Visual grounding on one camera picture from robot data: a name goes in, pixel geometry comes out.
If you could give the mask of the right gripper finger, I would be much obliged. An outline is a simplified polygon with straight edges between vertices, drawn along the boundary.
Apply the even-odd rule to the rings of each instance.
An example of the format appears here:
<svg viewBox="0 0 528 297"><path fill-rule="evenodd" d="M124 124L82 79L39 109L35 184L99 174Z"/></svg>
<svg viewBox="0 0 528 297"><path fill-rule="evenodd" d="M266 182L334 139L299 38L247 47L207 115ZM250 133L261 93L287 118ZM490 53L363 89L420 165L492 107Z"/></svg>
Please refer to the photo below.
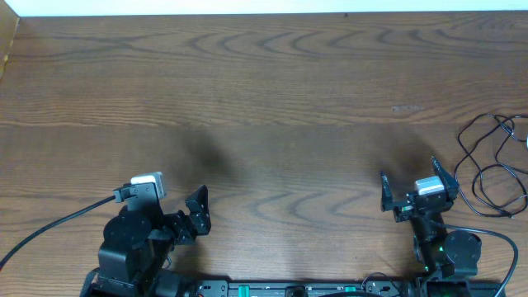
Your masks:
<svg viewBox="0 0 528 297"><path fill-rule="evenodd" d="M441 166L441 163L435 157L431 158L431 163L435 174L441 179L441 182L445 187L445 191L448 194L457 194L460 184L456 181L456 179Z"/></svg>
<svg viewBox="0 0 528 297"><path fill-rule="evenodd" d="M394 208L394 196L390 189L389 180L384 172L380 173L382 186L380 208L382 212L391 211Z"/></svg>

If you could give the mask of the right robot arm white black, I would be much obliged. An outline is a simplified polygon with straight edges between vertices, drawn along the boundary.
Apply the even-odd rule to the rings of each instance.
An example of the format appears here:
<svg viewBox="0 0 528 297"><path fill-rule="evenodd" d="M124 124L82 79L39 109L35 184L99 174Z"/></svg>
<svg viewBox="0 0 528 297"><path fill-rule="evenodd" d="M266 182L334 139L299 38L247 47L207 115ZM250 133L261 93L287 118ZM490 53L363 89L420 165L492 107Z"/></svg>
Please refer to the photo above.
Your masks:
<svg viewBox="0 0 528 297"><path fill-rule="evenodd" d="M412 225L414 254L426 270L399 291L402 296L470 296L482 241L468 231L447 230L442 214L454 205L459 183L436 158L431 161L435 175L415 181L415 190L403 200L394 198L387 175L380 173L380 208L391 211L397 223Z"/></svg>

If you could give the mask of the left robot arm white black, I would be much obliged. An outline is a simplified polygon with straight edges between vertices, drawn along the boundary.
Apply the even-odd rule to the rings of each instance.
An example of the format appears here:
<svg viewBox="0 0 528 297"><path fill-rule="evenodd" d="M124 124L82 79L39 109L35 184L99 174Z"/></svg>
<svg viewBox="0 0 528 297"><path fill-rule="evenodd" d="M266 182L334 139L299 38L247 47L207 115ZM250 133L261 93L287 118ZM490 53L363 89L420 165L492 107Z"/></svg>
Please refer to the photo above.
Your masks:
<svg viewBox="0 0 528 297"><path fill-rule="evenodd" d="M153 183L127 184L114 193L125 206L106 224L99 267L88 273L80 296L197 296L195 280L163 266L176 246L210 232L208 188L186 198L188 214L163 213Z"/></svg>

